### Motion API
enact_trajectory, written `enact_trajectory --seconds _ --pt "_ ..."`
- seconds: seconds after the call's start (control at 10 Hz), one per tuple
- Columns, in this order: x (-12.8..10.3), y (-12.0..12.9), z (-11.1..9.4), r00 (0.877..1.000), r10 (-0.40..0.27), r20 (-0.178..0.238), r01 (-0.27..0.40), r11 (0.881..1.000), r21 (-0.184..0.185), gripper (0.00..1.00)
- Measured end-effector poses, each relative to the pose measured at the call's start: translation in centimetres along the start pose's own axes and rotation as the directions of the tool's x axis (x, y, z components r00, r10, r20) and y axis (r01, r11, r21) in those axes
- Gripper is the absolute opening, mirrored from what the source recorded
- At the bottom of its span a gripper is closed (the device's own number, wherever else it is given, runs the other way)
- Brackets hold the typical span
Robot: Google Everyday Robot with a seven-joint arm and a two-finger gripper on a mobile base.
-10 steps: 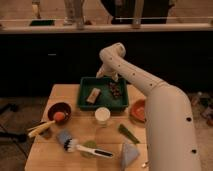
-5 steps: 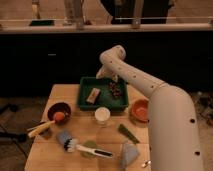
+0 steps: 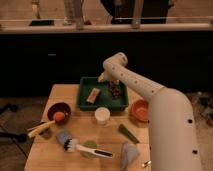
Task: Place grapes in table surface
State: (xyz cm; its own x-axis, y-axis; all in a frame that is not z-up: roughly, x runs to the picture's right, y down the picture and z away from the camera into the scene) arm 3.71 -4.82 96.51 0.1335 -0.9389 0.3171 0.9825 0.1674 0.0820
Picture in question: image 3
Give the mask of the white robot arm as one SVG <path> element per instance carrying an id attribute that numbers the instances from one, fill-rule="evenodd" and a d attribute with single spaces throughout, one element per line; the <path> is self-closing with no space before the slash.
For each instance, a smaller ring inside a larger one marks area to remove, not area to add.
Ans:
<path id="1" fill-rule="evenodd" d="M 103 61 L 100 81 L 121 81 L 148 102 L 151 171 L 203 171 L 193 107 L 185 94 L 126 68 L 118 52 Z"/>

